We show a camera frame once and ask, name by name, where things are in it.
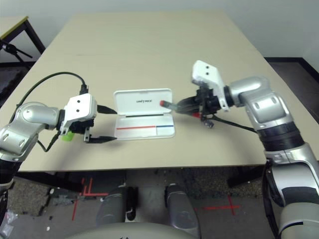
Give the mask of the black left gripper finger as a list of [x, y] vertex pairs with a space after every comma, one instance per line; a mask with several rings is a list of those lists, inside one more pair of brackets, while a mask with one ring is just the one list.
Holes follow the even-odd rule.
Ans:
[[99, 137], [92, 137], [89, 136], [89, 139], [87, 140], [87, 143], [90, 144], [101, 144], [101, 143], [106, 143], [109, 141], [113, 141], [116, 140], [116, 137], [112, 137], [112, 136], [99, 136]]
[[114, 114], [116, 115], [117, 112], [107, 106], [97, 105], [97, 112], [101, 114]]

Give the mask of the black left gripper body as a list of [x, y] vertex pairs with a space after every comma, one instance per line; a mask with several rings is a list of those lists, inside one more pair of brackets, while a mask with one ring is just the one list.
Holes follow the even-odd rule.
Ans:
[[94, 126], [94, 120], [76, 121], [73, 122], [69, 128], [72, 133], [84, 135], [84, 142], [91, 142], [90, 128]]

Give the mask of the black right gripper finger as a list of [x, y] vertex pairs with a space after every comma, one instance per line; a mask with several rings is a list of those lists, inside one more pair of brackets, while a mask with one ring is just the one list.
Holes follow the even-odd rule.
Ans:
[[197, 96], [188, 97], [180, 100], [177, 105], [179, 107], [197, 107], [199, 106], [199, 99]]
[[177, 112], [184, 115], [200, 114], [199, 106], [178, 108]]

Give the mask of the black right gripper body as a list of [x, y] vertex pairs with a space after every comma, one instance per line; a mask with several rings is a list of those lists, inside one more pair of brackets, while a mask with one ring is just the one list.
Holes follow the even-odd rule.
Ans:
[[205, 120], [208, 116], [214, 115], [221, 109], [218, 97], [213, 94], [213, 89], [200, 86], [196, 91], [195, 101], [199, 105], [200, 119]]

